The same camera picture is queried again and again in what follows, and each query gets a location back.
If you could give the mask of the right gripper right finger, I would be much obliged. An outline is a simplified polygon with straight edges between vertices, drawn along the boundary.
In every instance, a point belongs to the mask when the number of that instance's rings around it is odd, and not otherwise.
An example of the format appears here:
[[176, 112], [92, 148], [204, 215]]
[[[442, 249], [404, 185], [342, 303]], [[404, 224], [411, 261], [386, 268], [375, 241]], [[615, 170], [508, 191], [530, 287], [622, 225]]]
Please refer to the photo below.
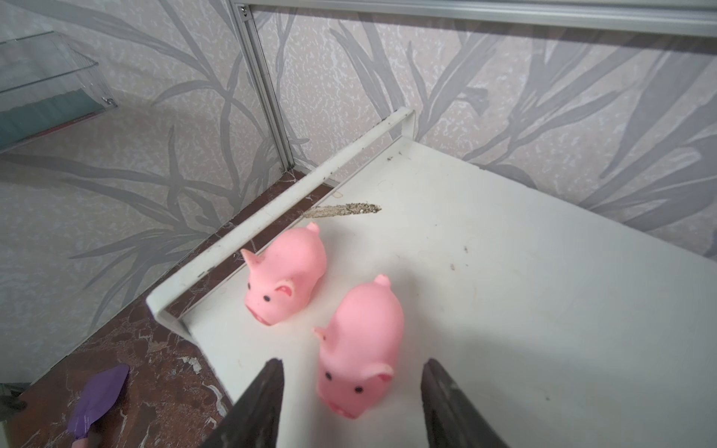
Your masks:
[[508, 448], [435, 358], [424, 364], [420, 390], [430, 448]]

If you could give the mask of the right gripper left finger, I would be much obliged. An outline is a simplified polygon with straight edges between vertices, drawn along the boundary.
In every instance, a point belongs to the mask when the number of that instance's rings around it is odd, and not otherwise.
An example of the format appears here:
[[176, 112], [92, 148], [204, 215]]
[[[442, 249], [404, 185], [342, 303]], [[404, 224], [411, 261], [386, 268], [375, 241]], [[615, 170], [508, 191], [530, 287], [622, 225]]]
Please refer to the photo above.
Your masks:
[[275, 448], [285, 387], [284, 365], [268, 360], [201, 448]]

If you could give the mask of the pink pig toy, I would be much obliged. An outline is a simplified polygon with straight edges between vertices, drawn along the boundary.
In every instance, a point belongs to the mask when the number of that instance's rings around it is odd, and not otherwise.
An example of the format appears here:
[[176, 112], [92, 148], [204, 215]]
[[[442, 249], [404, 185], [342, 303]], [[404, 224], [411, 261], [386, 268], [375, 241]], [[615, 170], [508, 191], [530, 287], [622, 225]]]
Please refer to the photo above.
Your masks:
[[245, 306], [257, 321], [273, 326], [308, 306], [328, 266], [319, 233], [311, 222], [284, 231], [260, 255], [240, 251], [249, 270]]
[[385, 397], [404, 334], [403, 308], [387, 276], [353, 287], [314, 334], [317, 394], [332, 412], [356, 419]]

